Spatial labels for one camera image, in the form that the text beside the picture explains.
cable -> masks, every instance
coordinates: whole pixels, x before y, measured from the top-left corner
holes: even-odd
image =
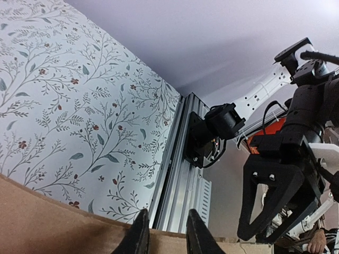
[[[322,60],[324,62],[331,62],[335,65],[339,65],[339,57],[331,56],[328,54],[315,52],[315,51],[305,51],[300,54],[300,58],[303,60]]]
[[[224,104],[222,104],[222,105],[215,105],[215,106],[212,106],[211,108],[210,108],[210,110],[213,110],[214,108],[216,108],[216,107],[220,107],[220,106],[223,106]]]
[[[220,152],[220,154],[212,162],[208,163],[206,166],[203,166],[202,168],[211,167],[214,163],[216,163],[221,158],[221,156],[224,154],[225,151],[226,151],[226,140],[224,140],[222,151]]]
[[[265,112],[264,112],[264,116],[263,116],[263,124],[262,124],[262,130],[263,130],[263,133],[264,135],[266,135],[266,129],[265,129],[265,118],[266,118],[266,114],[267,112],[269,111],[269,109],[271,107],[273,107],[274,105],[279,105],[285,112],[287,112],[287,110],[281,106],[281,104],[278,102],[278,101],[272,101],[269,103],[269,105],[267,105],[266,109],[265,109]]]

metal frame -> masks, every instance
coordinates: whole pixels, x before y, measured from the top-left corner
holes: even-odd
[[[179,104],[150,206],[153,228],[185,233],[189,210],[198,209],[203,171],[186,161],[183,151],[190,113],[196,112],[203,117],[208,110],[194,94],[182,99]]]
[[[176,135],[178,133],[178,129],[180,126],[180,119],[181,119],[181,115],[184,110],[184,104],[185,104],[185,98],[181,97],[179,100],[177,109],[175,111],[174,117],[173,117],[172,127],[169,132],[168,139],[167,139],[168,142],[166,144],[166,147],[163,153],[161,166],[160,166],[159,172],[155,180],[153,197],[151,199],[150,206],[149,206],[149,224],[152,228],[156,228],[155,220],[157,216],[157,211],[158,209],[160,209],[159,205],[161,205],[162,192],[166,184],[165,183],[166,174],[167,174],[167,171],[171,167],[171,156],[172,156],[175,141],[176,141]]]

orange component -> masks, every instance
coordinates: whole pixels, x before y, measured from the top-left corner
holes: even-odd
[[[265,128],[265,131],[266,131],[266,134],[275,134],[277,131],[280,131],[281,130],[281,127],[282,125],[284,124],[286,118],[281,118],[279,119],[279,122],[274,122],[272,124],[270,124],[269,126],[267,126]],[[247,141],[247,144],[249,146],[249,144],[251,143],[252,139],[254,136],[258,136],[258,135],[263,135],[264,132],[261,130],[259,132],[257,132],[256,134],[250,136],[246,141]],[[250,147],[249,146],[249,150],[250,150],[250,153],[253,154],[253,155],[258,155],[259,152],[257,150],[256,147]]]

branch pattern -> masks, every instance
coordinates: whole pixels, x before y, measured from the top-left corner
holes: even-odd
[[[64,1],[0,5],[0,174],[132,222],[148,206],[179,94]]]

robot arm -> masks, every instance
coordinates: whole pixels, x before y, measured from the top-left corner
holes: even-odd
[[[244,96],[232,103],[214,106],[205,115],[204,119],[196,113],[190,115],[187,139],[185,142],[185,158],[196,167],[204,167],[204,158],[211,152],[212,142],[233,139],[245,125],[250,116],[279,89],[291,83],[291,77],[296,73],[299,64],[296,51],[309,46],[313,50],[308,38],[305,38],[278,54],[275,64]]]
[[[334,199],[339,199],[339,185],[336,184],[339,172],[332,175],[324,169],[309,145],[323,142],[327,121],[339,126],[339,75],[327,70],[325,61],[328,60],[313,59],[299,66],[296,51],[307,44],[311,43],[305,38],[278,54],[275,61],[282,67],[275,66],[273,74],[260,80],[247,95],[231,104],[212,107],[204,119],[194,112],[190,115],[184,155],[191,164],[202,168],[215,140],[224,140],[225,149],[226,140],[236,137],[253,111],[287,84],[290,77],[291,84],[298,86],[281,131],[252,140],[251,145],[257,147],[260,154],[250,155],[244,165],[243,204],[238,227],[238,236],[243,240],[263,232],[287,206],[292,214],[270,236],[260,239],[262,243],[275,243],[316,209],[325,187],[323,177],[331,183]],[[250,223],[258,184],[270,187],[270,198]]]
[[[275,63],[268,74],[261,78],[251,91],[233,101],[237,114],[240,118],[248,120],[257,108],[290,82],[291,74],[288,69]]]

